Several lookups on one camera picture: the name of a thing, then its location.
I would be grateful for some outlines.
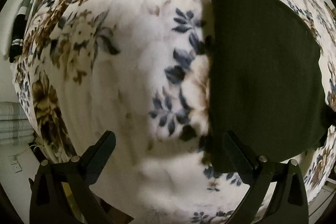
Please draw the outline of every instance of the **dark green cloth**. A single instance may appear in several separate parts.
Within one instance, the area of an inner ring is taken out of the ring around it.
[[[233,170],[220,141],[228,130],[276,162],[322,146],[331,122],[325,118],[320,48],[308,26],[279,0],[212,0],[212,5],[215,170]]]

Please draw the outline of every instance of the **electrical outlet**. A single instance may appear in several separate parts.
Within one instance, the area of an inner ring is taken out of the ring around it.
[[[18,164],[19,162],[17,161],[16,155],[9,156],[9,162],[13,164]]]
[[[12,164],[12,169],[15,173],[22,171],[22,168],[19,163],[17,164]]]

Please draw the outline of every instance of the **silver rivet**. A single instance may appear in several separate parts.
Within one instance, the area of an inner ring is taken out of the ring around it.
[[[268,159],[267,159],[265,156],[260,156],[260,157],[259,157],[259,160],[260,160],[261,162],[267,162],[267,161],[268,161]]]
[[[299,163],[295,159],[291,159],[291,164],[297,166]]]
[[[79,161],[79,156],[73,156],[72,158],[71,158],[71,161],[72,162],[78,162]]]
[[[43,160],[42,162],[41,162],[41,165],[42,166],[46,166],[48,164],[48,160]]]

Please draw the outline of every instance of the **black clamp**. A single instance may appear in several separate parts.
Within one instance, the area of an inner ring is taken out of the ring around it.
[[[242,182],[250,185],[226,224],[251,224],[271,182],[277,185],[264,217],[257,223],[308,224],[305,184],[296,160],[282,164],[258,157],[232,131],[223,134],[222,142]]]
[[[30,223],[81,224],[68,204],[61,182],[67,182],[85,220],[89,224],[113,224],[89,189],[96,183],[116,146],[115,134],[106,131],[82,157],[50,164],[44,160],[31,183]]]

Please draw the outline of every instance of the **bed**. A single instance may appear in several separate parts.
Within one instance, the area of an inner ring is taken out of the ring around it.
[[[336,110],[336,22],[322,0],[280,0],[320,45],[325,101]],[[209,163],[211,0],[36,0],[12,65],[19,101],[52,162],[81,155],[105,130],[117,148],[91,190],[136,217],[222,223],[248,190]],[[311,202],[335,161],[324,147],[297,155]],[[272,196],[270,187],[255,221]]]

